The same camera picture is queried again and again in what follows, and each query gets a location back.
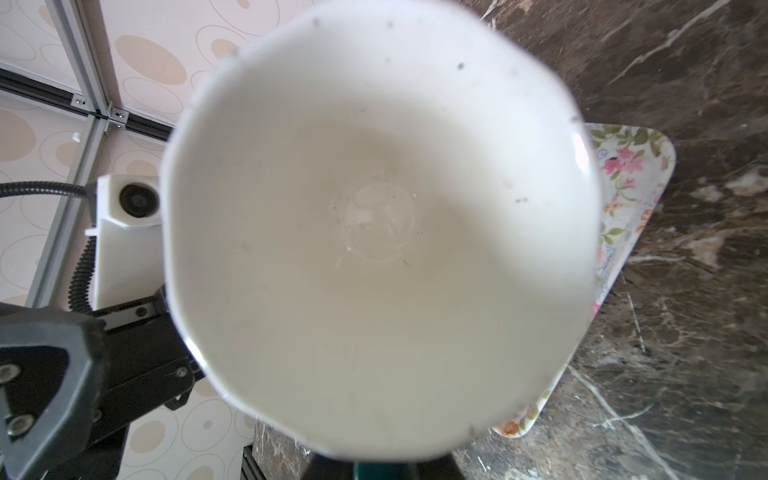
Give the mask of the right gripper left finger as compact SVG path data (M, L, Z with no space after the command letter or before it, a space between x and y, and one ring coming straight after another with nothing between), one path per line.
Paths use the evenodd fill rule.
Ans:
M354 464L315 454L302 473L301 480L353 480Z

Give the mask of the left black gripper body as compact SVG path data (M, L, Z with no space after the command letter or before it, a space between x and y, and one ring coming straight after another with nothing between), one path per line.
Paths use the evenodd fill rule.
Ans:
M172 403L184 405L204 377L182 340L167 304L166 289L113 306L105 315L76 312L63 317L85 333L85 368L75 374L72 405L62 415L64 441L95 444L145 414Z

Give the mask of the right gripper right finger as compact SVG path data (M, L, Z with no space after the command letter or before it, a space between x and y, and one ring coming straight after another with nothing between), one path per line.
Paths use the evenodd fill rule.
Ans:
M420 480L465 480L452 454L420 462L416 466Z

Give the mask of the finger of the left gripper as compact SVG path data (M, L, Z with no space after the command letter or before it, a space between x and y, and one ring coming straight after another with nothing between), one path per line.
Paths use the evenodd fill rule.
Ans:
M103 322L1 307L1 453L10 479L39 479L90 444L108 361Z

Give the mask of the dark green ceramic mug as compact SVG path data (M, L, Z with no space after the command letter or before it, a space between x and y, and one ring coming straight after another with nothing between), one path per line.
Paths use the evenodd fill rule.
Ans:
M592 318L569 89L450 1L329 1L222 60L160 173L171 317L229 402L334 460L442 457Z

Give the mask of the floral rectangular tray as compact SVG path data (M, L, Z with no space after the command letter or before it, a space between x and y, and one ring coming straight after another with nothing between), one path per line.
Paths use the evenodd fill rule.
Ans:
M637 126L576 122L511 137L523 187L544 189L526 213L518 253L503 254L511 331L532 350L519 358L512 404L496 433L519 438L534 425L577 344L605 300L674 170L671 141Z

